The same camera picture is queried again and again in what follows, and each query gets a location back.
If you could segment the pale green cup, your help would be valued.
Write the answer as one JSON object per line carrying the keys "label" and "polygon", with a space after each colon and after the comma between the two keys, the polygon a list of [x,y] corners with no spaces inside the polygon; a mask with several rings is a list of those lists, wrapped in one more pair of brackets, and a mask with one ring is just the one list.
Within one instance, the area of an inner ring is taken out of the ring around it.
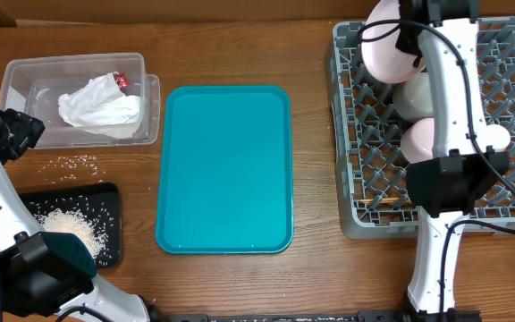
{"label": "pale green cup", "polygon": [[488,144],[495,152],[503,152],[511,144],[509,131],[500,124],[489,124],[486,127]]}

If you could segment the pink bowl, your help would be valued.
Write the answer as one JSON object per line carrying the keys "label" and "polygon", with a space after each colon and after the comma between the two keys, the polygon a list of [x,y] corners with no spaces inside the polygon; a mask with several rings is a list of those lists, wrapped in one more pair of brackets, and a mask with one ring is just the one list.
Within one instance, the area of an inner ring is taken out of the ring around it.
{"label": "pink bowl", "polygon": [[401,136],[400,149],[410,164],[433,158],[435,120],[425,118],[414,123]]}

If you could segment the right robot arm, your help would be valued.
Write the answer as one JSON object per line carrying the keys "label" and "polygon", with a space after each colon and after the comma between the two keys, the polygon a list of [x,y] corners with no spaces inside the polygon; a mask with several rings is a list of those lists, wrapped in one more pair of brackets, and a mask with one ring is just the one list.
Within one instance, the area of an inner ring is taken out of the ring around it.
{"label": "right robot arm", "polygon": [[509,168],[485,122],[477,75],[475,1],[401,1],[396,46],[426,64],[435,132],[433,156],[409,166],[409,198],[418,208],[418,250],[406,293],[419,321],[451,321],[460,239],[478,199]]}

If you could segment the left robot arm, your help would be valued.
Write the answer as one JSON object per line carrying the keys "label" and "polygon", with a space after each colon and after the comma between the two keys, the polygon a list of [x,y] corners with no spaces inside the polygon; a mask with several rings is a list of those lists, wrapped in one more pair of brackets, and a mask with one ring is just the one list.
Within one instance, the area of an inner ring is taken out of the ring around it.
{"label": "left robot arm", "polygon": [[76,235],[45,231],[21,201],[4,166],[34,148],[44,129],[37,118],[0,110],[0,320],[10,313],[58,321],[165,321],[154,303],[100,276]]}

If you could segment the grey small plate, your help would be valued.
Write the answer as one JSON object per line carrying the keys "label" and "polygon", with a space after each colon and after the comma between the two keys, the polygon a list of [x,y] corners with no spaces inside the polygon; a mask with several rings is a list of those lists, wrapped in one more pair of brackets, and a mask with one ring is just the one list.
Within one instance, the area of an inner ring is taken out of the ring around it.
{"label": "grey small plate", "polygon": [[398,85],[393,92],[393,107],[402,119],[411,123],[432,118],[434,109],[428,73],[420,72]]}

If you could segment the red wrapper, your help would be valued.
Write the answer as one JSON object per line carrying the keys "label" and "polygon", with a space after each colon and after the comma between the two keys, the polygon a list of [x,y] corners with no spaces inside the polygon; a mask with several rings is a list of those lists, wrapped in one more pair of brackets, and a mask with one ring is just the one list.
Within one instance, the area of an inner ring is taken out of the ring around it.
{"label": "red wrapper", "polygon": [[120,89],[127,88],[130,85],[128,78],[124,73],[114,72],[114,81]]}

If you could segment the white napkin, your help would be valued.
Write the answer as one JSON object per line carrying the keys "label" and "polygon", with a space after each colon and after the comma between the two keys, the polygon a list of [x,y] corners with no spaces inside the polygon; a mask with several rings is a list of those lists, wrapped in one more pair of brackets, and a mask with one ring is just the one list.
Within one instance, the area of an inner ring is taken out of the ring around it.
{"label": "white napkin", "polygon": [[139,121],[140,97],[125,95],[76,112],[72,117],[73,126],[98,126],[99,130],[91,132],[116,139],[130,138],[138,130]]}
{"label": "white napkin", "polygon": [[58,112],[66,123],[85,126],[80,122],[83,115],[122,96],[114,74],[109,72],[89,80],[82,89],[72,94],[62,94],[58,98]]}

